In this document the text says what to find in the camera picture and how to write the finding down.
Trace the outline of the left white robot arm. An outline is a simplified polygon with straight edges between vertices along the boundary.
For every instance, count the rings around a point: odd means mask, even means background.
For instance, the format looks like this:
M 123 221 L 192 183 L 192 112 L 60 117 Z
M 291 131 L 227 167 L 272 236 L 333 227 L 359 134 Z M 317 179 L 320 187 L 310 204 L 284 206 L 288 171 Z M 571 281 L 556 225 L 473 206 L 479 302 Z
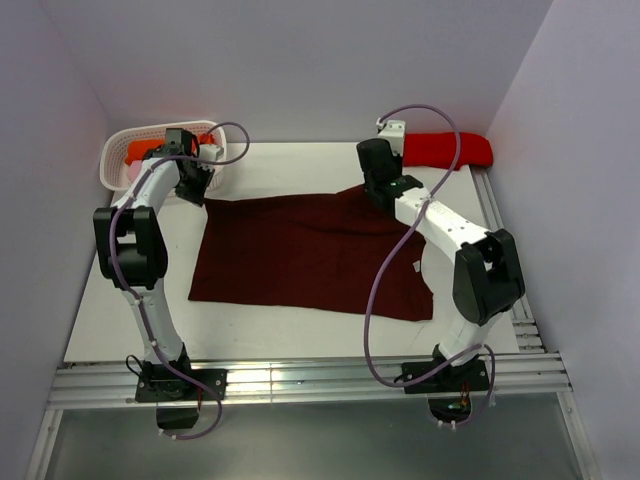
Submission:
M 110 207 L 93 214 L 101 274 L 128 302 L 144 356 L 137 362 L 139 402 L 216 400 L 224 396 L 223 370 L 195 370 L 168 306 L 164 279 L 169 255 L 158 214 L 175 196 L 200 207 L 226 162 L 226 139 L 211 121 L 145 127 L 116 136 L 144 142 L 130 161 L 135 177 Z

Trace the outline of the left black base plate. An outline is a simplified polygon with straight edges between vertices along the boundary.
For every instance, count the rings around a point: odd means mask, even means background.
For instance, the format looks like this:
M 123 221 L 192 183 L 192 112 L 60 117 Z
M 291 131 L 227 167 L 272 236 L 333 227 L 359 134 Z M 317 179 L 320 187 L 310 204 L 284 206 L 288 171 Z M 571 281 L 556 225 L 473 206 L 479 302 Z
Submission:
M 188 375 L 209 387 L 220 400 L 224 399 L 227 385 L 225 369 L 196 369 Z M 137 403 L 214 401 L 214 396 L 181 377 L 162 370 L 151 380 L 143 378 L 139 381 L 135 401 Z

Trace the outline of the bright red folded t-shirt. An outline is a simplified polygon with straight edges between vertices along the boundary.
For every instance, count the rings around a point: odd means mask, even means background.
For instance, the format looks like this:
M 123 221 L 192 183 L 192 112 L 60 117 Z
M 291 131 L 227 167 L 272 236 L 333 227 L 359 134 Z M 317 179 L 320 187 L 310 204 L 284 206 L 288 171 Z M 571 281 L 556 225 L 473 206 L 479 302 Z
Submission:
M 461 150 L 455 170 L 462 166 L 491 167 L 494 156 L 489 141 L 478 134 L 461 133 Z M 403 165 L 448 169 L 456 152 L 453 132 L 410 133 L 405 137 Z

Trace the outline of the pink rolled t-shirt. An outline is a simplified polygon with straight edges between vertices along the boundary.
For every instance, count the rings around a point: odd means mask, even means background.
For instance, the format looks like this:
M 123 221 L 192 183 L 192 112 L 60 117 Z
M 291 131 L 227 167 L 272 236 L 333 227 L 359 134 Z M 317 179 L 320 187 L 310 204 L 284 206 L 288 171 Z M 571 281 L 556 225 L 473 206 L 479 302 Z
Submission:
M 142 166 L 142 163 L 140 161 L 133 162 L 129 165 L 127 170 L 127 178 L 130 184 L 133 184 L 137 179 L 141 171 L 141 166 Z

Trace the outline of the orange rolled t-shirt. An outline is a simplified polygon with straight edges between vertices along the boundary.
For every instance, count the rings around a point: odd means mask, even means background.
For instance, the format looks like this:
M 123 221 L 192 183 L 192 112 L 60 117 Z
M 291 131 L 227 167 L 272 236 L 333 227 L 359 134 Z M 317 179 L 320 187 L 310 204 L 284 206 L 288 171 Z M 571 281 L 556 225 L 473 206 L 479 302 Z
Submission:
M 212 145 L 216 143 L 212 134 L 201 134 L 197 136 L 197 139 L 200 145 Z M 128 146 L 125 164 L 131 166 L 136 161 L 142 161 L 148 150 L 157 149 L 163 142 L 164 140 L 161 138 L 132 141 Z

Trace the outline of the aluminium front rail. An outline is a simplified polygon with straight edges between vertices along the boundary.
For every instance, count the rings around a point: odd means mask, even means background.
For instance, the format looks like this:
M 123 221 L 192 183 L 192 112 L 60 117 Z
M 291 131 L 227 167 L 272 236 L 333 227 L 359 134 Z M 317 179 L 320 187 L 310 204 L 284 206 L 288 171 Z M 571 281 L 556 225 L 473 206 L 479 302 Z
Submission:
M 227 371 L 224 405 L 406 399 L 401 388 L 377 382 L 362 359 L 199 362 Z M 57 371 L 48 410 L 140 407 L 136 377 L 121 363 L 76 365 Z M 496 359 L 497 395 L 570 392 L 559 354 L 504 354 Z

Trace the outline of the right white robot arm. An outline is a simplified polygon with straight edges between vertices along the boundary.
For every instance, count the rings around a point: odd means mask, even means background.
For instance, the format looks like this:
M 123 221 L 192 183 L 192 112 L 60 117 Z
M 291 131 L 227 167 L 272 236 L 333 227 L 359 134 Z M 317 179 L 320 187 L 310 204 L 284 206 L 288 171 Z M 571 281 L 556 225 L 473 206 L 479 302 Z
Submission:
M 434 200 L 433 192 L 421 181 L 402 173 L 402 160 L 392 152 L 389 141 L 365 140 L 356 145 L 356 152 L 369 200 L 409 227 L 374 278 L 365 325 L 370 325 L 375 294 L 386 268 L 406 241 L 420 234 L 451 262 L 456 308 L 448 331 L 434 349 L 436 363 L 421 378 L 433 376 L 441 388 L 455 389 L 467 377 L 466 364 L 485 347 L 496 318 L 525 294 L 515 238 L 504 228 L 490 231 L 476 225 Z

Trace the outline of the white plastic basket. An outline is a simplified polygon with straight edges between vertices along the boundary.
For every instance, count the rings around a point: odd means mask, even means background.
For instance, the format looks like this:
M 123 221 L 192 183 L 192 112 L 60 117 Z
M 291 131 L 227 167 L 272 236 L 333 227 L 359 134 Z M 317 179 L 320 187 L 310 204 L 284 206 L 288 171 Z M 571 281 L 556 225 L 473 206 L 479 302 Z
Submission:
M 105 143 L 100 161 L 100 181 L 112 192 L 126 191 L 131 184 L 127 178 L 128 167 L 125 164 L 128 146 L 135 140 L 161 138 L 164 140 L 167 129 L 182 128 L 198 136 L 206 134 L 216 123 L 210 120 L 195 120 L 157 124 L 121 130 L 112 135 Z M 219 145 L 227 150 L 226 134 L 223 130 L 215 129 L 212 134 Z

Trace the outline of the aluminium side rail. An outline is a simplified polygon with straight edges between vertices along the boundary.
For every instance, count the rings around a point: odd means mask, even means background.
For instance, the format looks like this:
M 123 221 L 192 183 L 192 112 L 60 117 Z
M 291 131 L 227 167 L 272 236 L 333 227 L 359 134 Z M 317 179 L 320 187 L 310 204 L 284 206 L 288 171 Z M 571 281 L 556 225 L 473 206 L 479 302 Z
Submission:
M 491 230 L 502 229 L 504 222 L 487 171 L 480 167 L 471 167 L 470 172 L 485 223 Z M 510 315 L 520 351 L 522 353 L 546 353 L 547 349 L 541 339 L 526 296 L 515 303 Z

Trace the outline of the dark red t-shirt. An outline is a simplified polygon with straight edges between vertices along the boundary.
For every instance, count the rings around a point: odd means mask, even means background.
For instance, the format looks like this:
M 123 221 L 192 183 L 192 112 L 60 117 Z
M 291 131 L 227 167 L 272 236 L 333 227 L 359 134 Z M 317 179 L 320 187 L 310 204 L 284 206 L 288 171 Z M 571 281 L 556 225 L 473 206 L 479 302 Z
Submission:
M 376 208 L 364 189 L 205 203 L 207 222 L 189 300 L 365 313 L 380 266 L 407 226 Z M 372 313 L 417 322 L 434 295 L 416 266 L 413 234 L 388 266 Z

